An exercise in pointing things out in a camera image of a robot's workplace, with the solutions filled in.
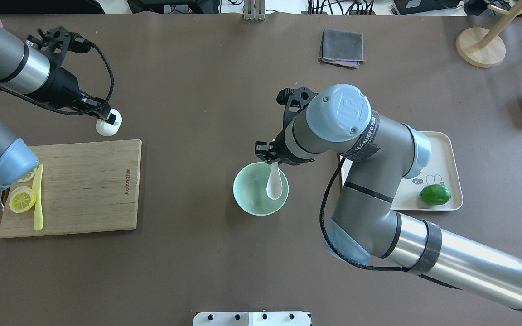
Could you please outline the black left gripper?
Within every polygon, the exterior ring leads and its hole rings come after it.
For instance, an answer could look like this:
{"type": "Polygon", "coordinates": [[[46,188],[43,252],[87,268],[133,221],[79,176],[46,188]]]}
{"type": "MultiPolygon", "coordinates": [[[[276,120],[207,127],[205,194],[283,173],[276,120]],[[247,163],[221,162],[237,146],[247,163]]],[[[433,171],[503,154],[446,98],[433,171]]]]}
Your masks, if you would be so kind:
{"type": "Polygon", "coordinates": [[[81,93],[77,78],[62,66],[52,66],[43,97],[43,102],[55,109],[79,109],[82,113],[105,119],[107,124],[118,125],[118,113],[111,113],[108,101],[81,93]]]}

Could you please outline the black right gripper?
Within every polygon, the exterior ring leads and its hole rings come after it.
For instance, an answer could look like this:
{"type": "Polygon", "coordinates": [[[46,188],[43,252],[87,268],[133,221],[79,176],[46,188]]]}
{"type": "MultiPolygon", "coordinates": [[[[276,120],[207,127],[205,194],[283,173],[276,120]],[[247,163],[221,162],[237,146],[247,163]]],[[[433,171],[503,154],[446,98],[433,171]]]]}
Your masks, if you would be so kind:
{"type": "Polygon", "coordinates": [[[265,163],[275,160],[287,165],[301,165],[314,161],[316,154],[310,150],[315,145],[316,136],[310,130],[285,129],[270,144],[255,142],[255,156],[265,163]]]}

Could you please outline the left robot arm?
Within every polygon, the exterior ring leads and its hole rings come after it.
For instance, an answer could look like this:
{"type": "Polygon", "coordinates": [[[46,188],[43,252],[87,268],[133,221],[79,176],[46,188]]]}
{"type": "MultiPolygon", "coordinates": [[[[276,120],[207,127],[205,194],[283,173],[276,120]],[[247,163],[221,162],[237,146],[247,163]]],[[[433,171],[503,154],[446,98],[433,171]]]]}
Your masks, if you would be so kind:
{"type": "MultiPolygon", "coordinates": [[[[22,41],[0,26],[0,91],[27,101],[41,109],[65,115],[96,118],[96,130],[104,136],[118,132],[120,112],[109,104],[114,91],[114,76],[99,46],[64,27],[38,29],[39,38],[22,41]],[[100,54],[110,77],[105,98],[81,90],[77,77],[63,68],[68,52],[100,54]]],[[[3,191],[38,166],[32,150],[0,119],[0,191],[3,191]]]]}

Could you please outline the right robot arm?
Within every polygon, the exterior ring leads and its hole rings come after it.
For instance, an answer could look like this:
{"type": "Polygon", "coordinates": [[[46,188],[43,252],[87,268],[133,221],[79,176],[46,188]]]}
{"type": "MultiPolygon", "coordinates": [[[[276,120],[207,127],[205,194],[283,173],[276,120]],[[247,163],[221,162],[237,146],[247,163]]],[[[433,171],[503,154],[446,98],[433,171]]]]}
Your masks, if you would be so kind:
{"type": "Polygon", "coordinates": [[[256,142],[266,163],[300,165],[332,150],[352,161],[332,216],[332,254],[357,268],[404,272],[466,290],[522,313],[522,259],[406,216],[391,208],[402,179],[429,164],[431,144],[421,132],[378,114],[360,89],[337,84],[321,93],[286,88],[283,129],[256,142]]]}

